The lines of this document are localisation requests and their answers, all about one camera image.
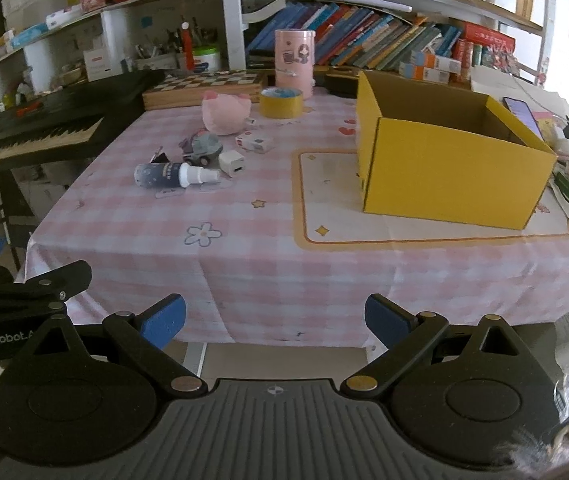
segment yellow-bordered mat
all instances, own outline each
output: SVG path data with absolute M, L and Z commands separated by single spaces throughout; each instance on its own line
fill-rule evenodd
M 362 212 L 356 152 L 303 149 L 292 157 L 293 232 L 303 249 L 388 250 L 399 244 L 402 248 L 443 248 L 569 237 L 567 216 L 549 189 L 524 231 L 374 215 Z

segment screw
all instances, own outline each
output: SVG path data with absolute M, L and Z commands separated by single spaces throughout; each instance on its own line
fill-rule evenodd
M 196 392 L 202 386 L 202 380 L 199 377 L 185 375 L 176 377 L 171 381 L 171 388 L 177 392 L 189 393 Z
M 346 385 L 354 392 L 370 392 L 378 387 L 378 381 L 368 375 L 354 375 L 346 380 Z

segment floor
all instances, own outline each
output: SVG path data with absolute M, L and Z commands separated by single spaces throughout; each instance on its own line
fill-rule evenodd
M 24 262 L 24 251 L 19 258 Z M 8 248 L 0 265 L 14 272 Z M 165 352 L 182 362 L 186 343 L 172 341 Z M 217 378 L 285 380 L 332 378 L 339 384 L 366 364 L 364 348 L 292 348 L 248 344 L 210 344 L 202 368 L 202 379 L 213 386 Z

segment pink checkered tablecloth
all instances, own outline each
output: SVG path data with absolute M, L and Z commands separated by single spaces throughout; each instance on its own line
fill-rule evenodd
M 76 323 L 141 312 L 178 292 L 188 306 L 178 337 L 197 342 L 364 346 L 363 306 L 372 292 L 462 324 L 487 313 L 520 324 L 569 312 L 569 235 L 386 250 L 301 248 L 293 237 L 292 153 L 355 148 L 354 101 L 317 89 L 306 104 L 299 120 L 262 119 L 260 133 L 276 147 L 245 153 L 247 169 L 230 186 L 164 198 L 137 187 L 133 169 L 159 146 L 180 160 L 178 143 L 202 126 L 200 107 L 145 113 L 38 227 L 26 276 L 87 260 L 90 288 L 68 302 Z M 226 147 L 233 140 L 225 137 Z

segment pink plush toy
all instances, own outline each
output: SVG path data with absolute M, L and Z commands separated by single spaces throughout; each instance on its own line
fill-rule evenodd
M 251 113 L 251 97 L 247 94 L 218 94 L 207 90 L 202 97 L 204 126 L 216 135 L 231 135 L 242 131 Z

